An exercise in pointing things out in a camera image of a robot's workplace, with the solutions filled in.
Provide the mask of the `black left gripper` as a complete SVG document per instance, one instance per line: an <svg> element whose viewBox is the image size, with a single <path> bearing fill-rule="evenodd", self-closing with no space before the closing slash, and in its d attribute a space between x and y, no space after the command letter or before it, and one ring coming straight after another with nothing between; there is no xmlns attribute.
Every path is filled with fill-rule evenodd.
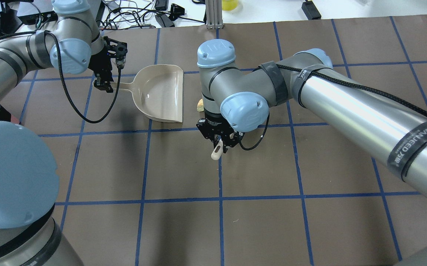
<svg viewBox="0 0 427 266"><path fill-rule="evenodd" d="M116 66L122 70L126 63L128 52L127 43L111 39L107 36L101 37L102 49L91 56L89 69L93 71L93 86L100 91L113 93L112 82L112 59L115 59Z"/></svg>

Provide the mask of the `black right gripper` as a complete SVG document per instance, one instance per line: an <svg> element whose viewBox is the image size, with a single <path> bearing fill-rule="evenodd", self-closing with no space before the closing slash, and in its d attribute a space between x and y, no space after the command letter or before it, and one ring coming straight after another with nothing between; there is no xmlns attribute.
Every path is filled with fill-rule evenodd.
<svg viewBox="0 0 427 266"><path fill-rule="evenodd" d="M243 139L244 133L236 132L222 117L205 117L196 124L205 139L213 143L214 150L219 151L222 141L222 152L225 154L229 148L235 147Z"/></svg>

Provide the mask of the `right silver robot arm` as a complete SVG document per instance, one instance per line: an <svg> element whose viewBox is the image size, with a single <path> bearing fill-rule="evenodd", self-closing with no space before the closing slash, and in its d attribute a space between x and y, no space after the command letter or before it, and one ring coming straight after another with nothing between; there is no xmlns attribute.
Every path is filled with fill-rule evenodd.
<svg viewBox="0 0 427 266"><path fill-rule="evenodd" d="M247 75L235 58L233 44L223 39L197 50L205 104L197 128L214 144L214 160L268 123L270 107L294 99L427 198L427 111L335 72L318 48L266 62Z"/></svg>

